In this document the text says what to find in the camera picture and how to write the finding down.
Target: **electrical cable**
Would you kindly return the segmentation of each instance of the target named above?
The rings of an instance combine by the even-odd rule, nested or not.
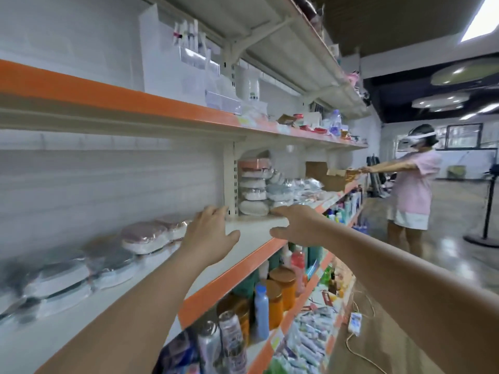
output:
[[[362,293],[361,291],[354,291],[353,294],[352,294],[352,302],[353,302],[353,306],[355,307],[355,309],[357,310],[356,312],[359,312],[359,306],[357,305],[357,303],[355,303],[355,301],[353,300],[353,295],[355,293],[361,293],[361,294],[364,294]],[[374,317],[376,316],[376,311],[374,310],[374,306],[371,302],[371,299],[369,299],[369,297],[365,294],[367,300],[369,301],[369,304],[371,305],[371,310],[373,311],[373,315],[372,316],[367,316],[367,315],[364,315],[364,314],[361,314],[362,317],[366,318],[366,319],[374,319]],[[374,362],[372,362],[369,358],[366,358],[364,357],[363,355],[360,355],[359,353],[356,353],[354,352],[350,346],[348,346],[348,341],[352,338],[353,336],[353,333],[350,334],[350,336],[348,336],[348,338],[346,339],[346,349],[348,349],[350,351],[350,353],[352,353],[353,355],[357,356],[357,357],[360,357],[364,360],[366,360],[367,362],[369,362],[371,365],[374,365],[379,371],[381,371],[383,374],[388,374],[386,371],[384,371],[382,368],[380,368],[378,365],[376,365]]]

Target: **leg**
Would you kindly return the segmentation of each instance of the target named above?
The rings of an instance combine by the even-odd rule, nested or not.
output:
[[[404,230],[403,227],[395,224],[393,220],[388,221],[388,244],[393,245],[394,247],[400,248],[400,234]]]
[[[409,243],[409,252],[418,257],[423,256],[423,244],[421,242],[422,236],[423,230],[406,228],[406,238]]]

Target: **cardboard box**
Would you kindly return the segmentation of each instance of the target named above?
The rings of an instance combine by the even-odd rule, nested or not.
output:
[[[358,172],[350,169],[328,169],[324,162],[306,162],[305,176],[324,184],[326,191],[345,191],[346,184],[356,179]]]

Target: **pink package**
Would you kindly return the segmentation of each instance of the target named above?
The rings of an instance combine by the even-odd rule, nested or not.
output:
[[[270,169],[272,165],[269,158],[249,158],[240,160],[239,167],[242,169]]]

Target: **round ceiling lamp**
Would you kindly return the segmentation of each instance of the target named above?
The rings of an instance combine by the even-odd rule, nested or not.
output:
[[[454,104],[450,106],[443,106],[441,108],[430,108],[430,112],[448,112],[451,110],[459,110],[463,108],[463,104]]]
[[[412,101],[412,107],[416,109],[439,109],[446,106],[462,104],[469,99],[470,95],[468,93],[435,94],[434,96],[418,98],[417,100]]]
[[[453,85],[477,81],[499,72],[499,58],[483,58],[454,64],[432,75],[432,85]]]

